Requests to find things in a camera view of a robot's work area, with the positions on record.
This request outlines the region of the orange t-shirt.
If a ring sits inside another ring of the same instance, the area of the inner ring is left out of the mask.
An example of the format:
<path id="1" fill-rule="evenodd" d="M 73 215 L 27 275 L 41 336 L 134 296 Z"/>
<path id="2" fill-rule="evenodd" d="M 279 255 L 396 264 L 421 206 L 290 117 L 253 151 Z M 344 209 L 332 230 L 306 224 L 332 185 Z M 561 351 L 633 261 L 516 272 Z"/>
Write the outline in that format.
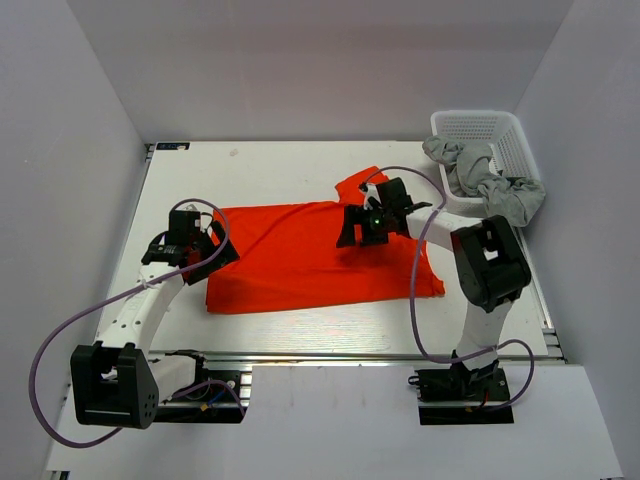
<path id="1" fill-rule="evenodd" d="M 363 302 L 439 297 L 445 285 L 415 240 L 394 235 L 387 244 L 337 248 L 343 210 L 360 205 L 364 180 L 386 175 L 371 166 L 335 186 L 335 201 L 232 207 L 223 211 L 240 259 L 210 275 L 210 314 L 248 314 Z"/>

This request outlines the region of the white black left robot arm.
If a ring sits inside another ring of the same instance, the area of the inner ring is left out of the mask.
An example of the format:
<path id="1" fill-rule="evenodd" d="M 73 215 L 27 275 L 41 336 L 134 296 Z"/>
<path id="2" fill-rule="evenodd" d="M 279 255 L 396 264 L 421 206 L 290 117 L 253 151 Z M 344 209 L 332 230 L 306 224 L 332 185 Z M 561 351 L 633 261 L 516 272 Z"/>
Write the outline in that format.
<path id="1" fill-rule="evenodd" d="M 195 211 L 170 213 L 168 228 L 148 245 L 133 292 L 91 345 L 70 359 L 77 421 L 82 425 L 145 429 L 161 403 L 177 394 L 205 396 L 211 374 L 193 350 L 151 360 L 158 328 L 178 293 L 237 261 L 223 223 Z"/>

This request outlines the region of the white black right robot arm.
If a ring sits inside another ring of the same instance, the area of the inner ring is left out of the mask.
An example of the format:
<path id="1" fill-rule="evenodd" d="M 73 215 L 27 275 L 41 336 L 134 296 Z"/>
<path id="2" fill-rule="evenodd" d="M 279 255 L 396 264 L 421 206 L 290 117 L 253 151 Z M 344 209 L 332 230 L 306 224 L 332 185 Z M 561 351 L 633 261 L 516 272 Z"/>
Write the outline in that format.
<path id="1" fill-rule="evenodd" d="M 500 335 L 506 317 L 532 279 L 508 221 L 502 216 L 462 217 L 411 199 L 369 197 L 361 205 L 345 207 L 336 245 L 382 245 L 392 234 L 451 251 L 467 300 L 462 334 L 449 356 L 418 348 L 425 359 L 438 366 L 419 375 L 422 398 L 462 401 L 486 396 L 489 387 L 498 382 L 498 352 L 506 345 Z"/>

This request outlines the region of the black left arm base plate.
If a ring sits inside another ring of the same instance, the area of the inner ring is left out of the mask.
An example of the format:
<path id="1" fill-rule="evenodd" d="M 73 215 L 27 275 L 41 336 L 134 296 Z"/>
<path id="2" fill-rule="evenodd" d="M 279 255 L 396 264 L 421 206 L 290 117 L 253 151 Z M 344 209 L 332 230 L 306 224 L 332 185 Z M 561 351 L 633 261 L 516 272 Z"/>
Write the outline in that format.
<path id="1" fill-rule="evenodd" d="M 211 370 L 203 368 L 195 385 L 216 380 L 177 399 L 164 402 L 158 408 L 155 423 L 173 424 L 240 424 L 244 416 L 229 392 L 232 389 L 242 408 L 248 411 L 252 373 L 242 370 Z"/>

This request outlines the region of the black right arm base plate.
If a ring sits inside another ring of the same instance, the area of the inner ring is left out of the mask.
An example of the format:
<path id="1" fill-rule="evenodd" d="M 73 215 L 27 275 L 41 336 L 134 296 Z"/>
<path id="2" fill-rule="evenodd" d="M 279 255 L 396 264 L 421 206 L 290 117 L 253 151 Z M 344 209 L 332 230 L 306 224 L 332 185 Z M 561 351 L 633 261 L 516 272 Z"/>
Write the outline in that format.
<path id="1" fill-rule="evenodd" d="M 421 426 L 507 425 L 514 423 L 511 406 L 498 409 L 511 395 L 504 370 L 469 388 L 452 370 L 422 369 L 408 377 L 417 393 Z"/>

